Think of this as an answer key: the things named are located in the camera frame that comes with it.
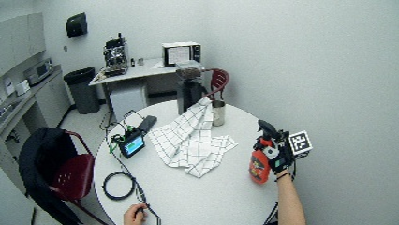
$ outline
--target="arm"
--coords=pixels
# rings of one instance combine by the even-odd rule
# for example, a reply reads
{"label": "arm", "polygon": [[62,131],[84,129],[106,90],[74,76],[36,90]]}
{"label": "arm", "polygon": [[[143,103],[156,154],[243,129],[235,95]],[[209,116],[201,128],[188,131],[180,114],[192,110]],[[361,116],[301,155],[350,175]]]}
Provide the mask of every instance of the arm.
{"label": "arm", "polygon": [[[289,170],[277,174],[281,177]],[[278,224],[306,224],[305,213],[297,189],[292,183],[290,175],[285,175],[277,181],[278,186]]]}

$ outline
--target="wall-mounted dispenser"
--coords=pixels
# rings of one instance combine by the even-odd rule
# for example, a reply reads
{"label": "wall-mounted dispenser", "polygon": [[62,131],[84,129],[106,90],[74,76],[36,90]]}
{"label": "wall-mounted dispenser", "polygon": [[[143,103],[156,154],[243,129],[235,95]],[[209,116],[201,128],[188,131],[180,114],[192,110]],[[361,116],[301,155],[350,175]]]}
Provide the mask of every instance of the wall-mounted dispenser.
{"label": "wall-mounted dispenser", "polygon": [[86,12],[72,16],[67,20],[67,33],[70,38],[75,38],[88,33],[88,22]]}

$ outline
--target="metal cup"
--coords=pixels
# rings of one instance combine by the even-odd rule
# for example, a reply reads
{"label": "metal cup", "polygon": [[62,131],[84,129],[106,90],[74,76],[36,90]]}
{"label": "metal cup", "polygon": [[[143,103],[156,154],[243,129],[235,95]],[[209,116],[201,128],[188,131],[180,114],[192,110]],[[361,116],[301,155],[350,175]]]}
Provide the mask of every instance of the metal cup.
{"label": "metal cup", "polygon": [[212,102],[213,107],[213,125],[223,126],[225,124],[225,110],[227,110],[227,103],[221,100],[215,100]]}

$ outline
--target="white and gray cloth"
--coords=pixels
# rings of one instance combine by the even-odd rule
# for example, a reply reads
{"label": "white and gray cloth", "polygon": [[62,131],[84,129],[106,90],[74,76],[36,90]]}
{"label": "white and gray cloth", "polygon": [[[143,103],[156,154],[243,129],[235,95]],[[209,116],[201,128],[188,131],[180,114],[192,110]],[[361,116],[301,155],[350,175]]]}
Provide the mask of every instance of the white and gray cloth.
{"label": "white and gray cloth", "polygon": [[204,97],[171,124],[149,131],[164,162],[185,167],[199,178],[221,164],[224,154],[239,144],[229,135],[212,138],[212,122],[212,102]]}

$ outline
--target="coffee machine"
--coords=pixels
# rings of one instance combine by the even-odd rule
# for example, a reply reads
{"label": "coffee machine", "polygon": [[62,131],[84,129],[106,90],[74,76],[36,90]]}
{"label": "coffee machine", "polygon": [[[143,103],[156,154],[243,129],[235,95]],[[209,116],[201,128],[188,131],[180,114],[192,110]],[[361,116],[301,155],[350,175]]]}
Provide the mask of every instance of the coffee machine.
{"label": "coffee machine", "polygon": [[123,75],[128,71],[128,44],[119,33],[119,39],[107,42],[104,47],[106,75],[108,77]]}
{"label": "coffee machine", "polygon": [[203,66],[191,60],[176,64],[176,75],[181,79],[177,82],[177,106],[179,114],[183,114],[188,108],[197,103],[205,93],[203,86]]}

